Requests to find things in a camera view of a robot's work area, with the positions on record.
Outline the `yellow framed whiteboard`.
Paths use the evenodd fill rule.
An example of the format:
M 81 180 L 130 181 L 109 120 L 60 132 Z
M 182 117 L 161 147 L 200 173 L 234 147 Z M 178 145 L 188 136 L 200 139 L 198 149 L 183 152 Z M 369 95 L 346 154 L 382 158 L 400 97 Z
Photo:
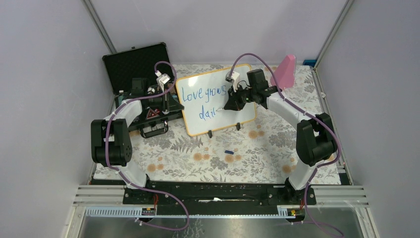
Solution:
M 247 103 L 241 111 L 220 111 L 228 100 L 232 86 L 225 80 L 230 67 L 182 77 L 175 87 L 189 136 L 206 134 L 238 123 L 247 123 L 257 117 L 255 103 Z

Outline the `blue marker cap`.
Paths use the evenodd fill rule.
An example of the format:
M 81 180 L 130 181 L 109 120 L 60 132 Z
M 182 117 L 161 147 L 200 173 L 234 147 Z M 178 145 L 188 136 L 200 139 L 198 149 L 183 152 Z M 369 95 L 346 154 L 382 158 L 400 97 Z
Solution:
M 225 152 L 225 154 L 230 154 L 230 155 L 233 155 L 234 154 L 233 151 L 229 151 L 229 150 L 225 150 L 224 152 Z

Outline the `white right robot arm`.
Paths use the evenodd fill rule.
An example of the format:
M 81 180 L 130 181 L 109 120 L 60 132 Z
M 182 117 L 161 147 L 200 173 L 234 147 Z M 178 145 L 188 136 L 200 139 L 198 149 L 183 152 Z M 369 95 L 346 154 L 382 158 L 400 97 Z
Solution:
M 298 163 L 288 177 L 284 198 L 297 204 L 304 197 L 303 189 L 314 176 L 318 166 L 324 164 L 338 150 L 338 142 L 328 114 L 312 115 L 282 94 L 277 86 L 270 86 L 262 69 L 247 72 L 248 83 L 240 85 L 240 74 L 230 70 L 225 80 L 231 83 L 224 111 L 240 111 L 248 103 L 256 103 L 286 120 L 296 130 Z

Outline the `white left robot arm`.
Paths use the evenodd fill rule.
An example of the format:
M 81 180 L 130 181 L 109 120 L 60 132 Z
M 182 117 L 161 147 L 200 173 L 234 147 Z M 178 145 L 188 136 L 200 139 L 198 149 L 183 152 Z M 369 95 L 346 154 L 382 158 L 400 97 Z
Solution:
M 182 117 L 184 108 L 171 94 L 174 81 L 158 76 L 151 85 L 146 78 L 134 78 L 129 91 L 121 91 L 116 109 L 104 119 L 91 122 L 91 154 L 96 164 L 114 170 L 143 204 L 152 201 L 154 191 L 146 186 L 148 175 L 132 161 L 130 133 L 143 138 L 165 134 L 170 120 Z

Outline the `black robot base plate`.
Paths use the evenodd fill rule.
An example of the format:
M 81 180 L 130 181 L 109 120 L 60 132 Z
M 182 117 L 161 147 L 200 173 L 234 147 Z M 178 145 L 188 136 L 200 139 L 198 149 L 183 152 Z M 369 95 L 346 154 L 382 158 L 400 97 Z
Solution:
M 278 206 L 316 205 L 315 192 L 283 184 L 149 181 L 125 188 L 124 205 L 151 205 L 158 215 L 276 215 Z

